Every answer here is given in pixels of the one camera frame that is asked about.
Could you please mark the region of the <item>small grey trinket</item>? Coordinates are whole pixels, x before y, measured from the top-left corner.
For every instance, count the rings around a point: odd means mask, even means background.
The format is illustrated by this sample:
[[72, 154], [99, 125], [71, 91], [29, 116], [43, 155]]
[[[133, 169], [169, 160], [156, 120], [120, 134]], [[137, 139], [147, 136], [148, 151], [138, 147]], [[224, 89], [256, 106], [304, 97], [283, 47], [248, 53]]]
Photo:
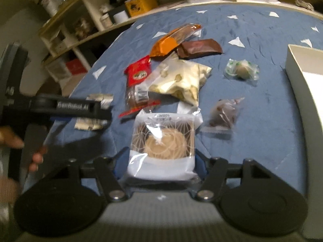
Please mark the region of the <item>small grey trinket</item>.
[[301, 8], [304, 8], [304, 9], [307, 9], [307, 10], [310, 10], [310, 11], [314, 11], [314, 7], [311, 3], [309, 2], [306, 2], [304, 0], [295, 0], [295, 5], [298, 6], [298, 7], [301, 7]]

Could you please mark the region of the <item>silver beige snack packet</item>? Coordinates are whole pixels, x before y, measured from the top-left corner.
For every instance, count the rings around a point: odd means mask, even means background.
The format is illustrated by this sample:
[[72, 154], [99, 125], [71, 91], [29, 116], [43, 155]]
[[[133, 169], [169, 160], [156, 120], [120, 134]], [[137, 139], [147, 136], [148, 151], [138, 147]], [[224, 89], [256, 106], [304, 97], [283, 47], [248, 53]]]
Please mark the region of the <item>silver beige snack packet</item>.
[[112, 121], [113, 95], [108, 93], [94, 93], [88, 95], [87, 100], [94, 101], [90, 106], [92, 116], [77, 118], [74, 128], [77, 130], [106, 129]]

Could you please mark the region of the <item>cream yellow snack bag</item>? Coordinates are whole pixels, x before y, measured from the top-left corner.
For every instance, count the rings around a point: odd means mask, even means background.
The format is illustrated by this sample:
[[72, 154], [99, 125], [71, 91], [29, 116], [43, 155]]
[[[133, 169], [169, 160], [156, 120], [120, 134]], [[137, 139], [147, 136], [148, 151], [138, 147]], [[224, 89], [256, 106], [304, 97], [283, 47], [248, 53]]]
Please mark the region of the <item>cream yellow snack bag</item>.
[[174, 52], [162, 61], [145, 79], [149, 92], [172, 95], [181, 101], [199, 106], [199, 89], [206, 83], [212, 68], [180, 59]]

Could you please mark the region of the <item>clear round pastry pack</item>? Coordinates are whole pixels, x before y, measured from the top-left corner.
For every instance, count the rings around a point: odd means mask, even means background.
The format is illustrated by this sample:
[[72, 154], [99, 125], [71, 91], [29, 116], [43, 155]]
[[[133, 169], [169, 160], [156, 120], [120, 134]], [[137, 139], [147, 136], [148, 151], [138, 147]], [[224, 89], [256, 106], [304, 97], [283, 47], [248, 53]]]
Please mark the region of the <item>clear round pastry pack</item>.
[[190, 181], [195, 168], [195, 130], [200, 111], [136, 116], [127, 174], [148, 181]]

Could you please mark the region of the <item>small clear dark candy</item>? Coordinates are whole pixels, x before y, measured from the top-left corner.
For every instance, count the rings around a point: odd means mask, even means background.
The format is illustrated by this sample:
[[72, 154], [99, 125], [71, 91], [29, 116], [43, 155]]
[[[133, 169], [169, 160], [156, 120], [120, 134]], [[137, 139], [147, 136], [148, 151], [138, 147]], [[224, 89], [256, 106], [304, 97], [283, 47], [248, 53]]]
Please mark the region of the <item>small clear dark candy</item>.
[[231, 134], [239, 117], [244, 97], [220, 99], [211, 109], [201, 131], [213, 134]]

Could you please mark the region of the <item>brown square snack packet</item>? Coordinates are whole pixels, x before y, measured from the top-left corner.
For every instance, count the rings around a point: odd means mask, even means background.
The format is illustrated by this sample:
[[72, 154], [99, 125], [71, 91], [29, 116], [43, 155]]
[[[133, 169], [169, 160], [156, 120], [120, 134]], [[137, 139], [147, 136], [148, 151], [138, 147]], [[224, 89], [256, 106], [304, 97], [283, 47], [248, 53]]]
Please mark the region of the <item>brown square snack packet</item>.
[[183, 42], [177, 47], [176, 52], [181, 59], [194, 59], [223, 54], [222, 47], [213, 39]]

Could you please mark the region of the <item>white cylinder cup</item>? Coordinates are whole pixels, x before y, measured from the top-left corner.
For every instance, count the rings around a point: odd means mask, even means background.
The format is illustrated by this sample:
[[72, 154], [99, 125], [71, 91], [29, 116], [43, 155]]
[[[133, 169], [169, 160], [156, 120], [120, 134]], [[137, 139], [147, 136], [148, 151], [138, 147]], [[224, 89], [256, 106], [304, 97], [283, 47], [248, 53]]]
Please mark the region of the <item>white cylinder cup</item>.
[[113, 15], [114, 21], [116, 24], [121, 24], [128, 21], [129, 16], [125, 10], [117, 12]]

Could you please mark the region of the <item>small green white candy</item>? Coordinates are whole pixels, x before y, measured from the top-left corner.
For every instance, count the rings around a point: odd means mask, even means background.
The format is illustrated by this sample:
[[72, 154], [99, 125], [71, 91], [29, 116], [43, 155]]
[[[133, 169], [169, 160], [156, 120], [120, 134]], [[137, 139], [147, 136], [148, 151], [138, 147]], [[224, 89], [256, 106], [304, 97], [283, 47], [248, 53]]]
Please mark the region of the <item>small green white candy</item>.
[[245, 59], [241, 61], [229, 59], [224, 74], [229, 78], [258, 81], [259, 67]]

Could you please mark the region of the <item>white cardboard tray box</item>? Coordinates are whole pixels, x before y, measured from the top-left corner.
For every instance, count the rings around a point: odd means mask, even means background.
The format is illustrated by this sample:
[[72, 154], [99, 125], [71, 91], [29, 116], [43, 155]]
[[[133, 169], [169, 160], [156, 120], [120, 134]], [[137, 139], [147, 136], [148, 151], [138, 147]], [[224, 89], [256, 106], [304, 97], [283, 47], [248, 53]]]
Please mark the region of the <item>white cardboard tray box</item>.
[[322, 50], [289, 44], [285, 69], [305, 135], [308, 161], [308, 217], [303, 235], [322, 239]]

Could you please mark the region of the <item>orange clear long snack pack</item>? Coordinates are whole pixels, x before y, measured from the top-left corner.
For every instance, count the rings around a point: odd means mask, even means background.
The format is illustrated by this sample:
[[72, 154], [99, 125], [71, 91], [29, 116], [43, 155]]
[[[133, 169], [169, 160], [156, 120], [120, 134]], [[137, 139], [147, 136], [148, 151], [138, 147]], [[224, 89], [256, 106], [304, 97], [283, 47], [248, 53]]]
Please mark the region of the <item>orange clear long snack pack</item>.
[[200, 24], [185, 24], [159, 39], [152, 47], [150, 57], [163, 57], [177, 48], [182, 42], [201, 29]]

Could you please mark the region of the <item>yellow storage box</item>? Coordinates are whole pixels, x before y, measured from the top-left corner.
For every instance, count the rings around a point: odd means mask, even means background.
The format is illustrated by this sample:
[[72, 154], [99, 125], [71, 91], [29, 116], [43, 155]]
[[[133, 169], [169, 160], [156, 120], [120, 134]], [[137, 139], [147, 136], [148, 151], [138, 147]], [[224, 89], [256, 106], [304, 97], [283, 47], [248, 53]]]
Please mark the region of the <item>yellow storage box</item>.
[[157, 0], [129, 0], [125, 2], [126, 9], [131, 17], [145, 14], [158, 7]]

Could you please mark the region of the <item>blue quilted triangle blanket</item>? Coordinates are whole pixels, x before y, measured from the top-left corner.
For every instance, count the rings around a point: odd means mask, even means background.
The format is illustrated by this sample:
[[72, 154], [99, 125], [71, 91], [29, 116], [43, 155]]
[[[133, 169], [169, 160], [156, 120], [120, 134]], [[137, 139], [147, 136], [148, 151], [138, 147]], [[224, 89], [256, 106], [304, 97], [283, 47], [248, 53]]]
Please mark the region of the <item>blue quilted triangle blanket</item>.
[[[301, 117], [285, 71], [287, 46], [309, 39], [322, 48], [322, 20], [299, 11], [256, 5], [201, 5], [169, 10], [137, 20], [108, 49], [102, 49], [90, 72], [73, 92], [74, 97], [111, 93], [113, 121], [101, 132], [74, 128], [75, 121], [57, 121], [46, 138], [49, 148], [38, 172], [28, 177], [31, 186], [64, 162], [87, 162], [97, 156], [113, 156], [129, 146], [133, 120], [118, 116], [125, 110], [128, 65], [149, 54], [157, 32], [168, 32], [186, 23], [202, 26], [201, 37], [216, 40], [223, 54], [198, 61], [212, 68], [199, 93], [203, 117], [220, 99], [241, 98], [242, 108], [231, 136], [201, 132], [195, 138], [199, 151], [231, 163], [252, 158], [305, 193], [307, 159]], [[229, 78], [229, 59], [247, 60], [259, 67], [259, 80]]]

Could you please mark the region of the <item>red snack packet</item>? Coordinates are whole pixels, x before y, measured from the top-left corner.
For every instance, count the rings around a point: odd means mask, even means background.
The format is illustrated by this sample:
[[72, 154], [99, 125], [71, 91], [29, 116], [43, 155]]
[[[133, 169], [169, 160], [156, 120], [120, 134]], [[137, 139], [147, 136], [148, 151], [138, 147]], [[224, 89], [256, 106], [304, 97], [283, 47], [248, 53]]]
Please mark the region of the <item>red snack packet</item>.
[[124, 74], [127, 76], [126, 104], [129, 108], [137, 107], [147, 103], [148, 92], [139, 85], [151, 74], [151, 58], [149, 55], [130, 64]]

